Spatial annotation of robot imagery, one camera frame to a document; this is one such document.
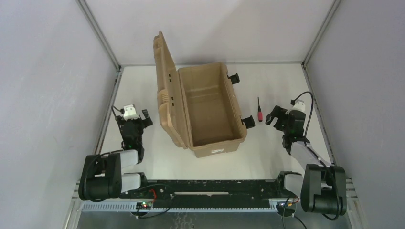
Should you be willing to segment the red handled black screwdriver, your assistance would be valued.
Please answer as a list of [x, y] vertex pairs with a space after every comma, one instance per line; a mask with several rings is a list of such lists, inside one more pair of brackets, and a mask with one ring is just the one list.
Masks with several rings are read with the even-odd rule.
[[257, 98], [257, 103], [258, 103], [258, 107], [257, 107], [257, 119], [259, 122], [263, 122], [263, 113], [261, 111], [261, 106], [260, 106], [260, 99], [259, 97]]

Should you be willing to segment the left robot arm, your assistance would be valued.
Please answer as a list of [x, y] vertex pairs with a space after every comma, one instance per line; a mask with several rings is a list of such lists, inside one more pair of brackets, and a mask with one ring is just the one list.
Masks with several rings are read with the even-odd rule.
[[140, 187], [140, 174], [125, 176], [122, 170], [141, 163], [144, 158], [142, 136], [153, 121], [146, 109], [142, 114], [140, 117], [129, 106], [114, 116], [122, 138], [121, 149], [86, 156], [78, 188], [81, 200], [101, 202]]

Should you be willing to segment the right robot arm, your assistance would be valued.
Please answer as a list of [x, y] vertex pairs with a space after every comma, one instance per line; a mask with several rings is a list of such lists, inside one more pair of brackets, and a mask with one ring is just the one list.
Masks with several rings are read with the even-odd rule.
[[304, 173], [281, 172], [281, 187], [300, 198], [305, 212], [329, 216], [331, 220], [347, 211], [346, 175], [343, 167], [324, 160], [304, 136], [306, 114], [295, 105], [288, 110], [276, 105], [266, 116], [266, 125], [283, 133], [282, 146], [298, 161]]

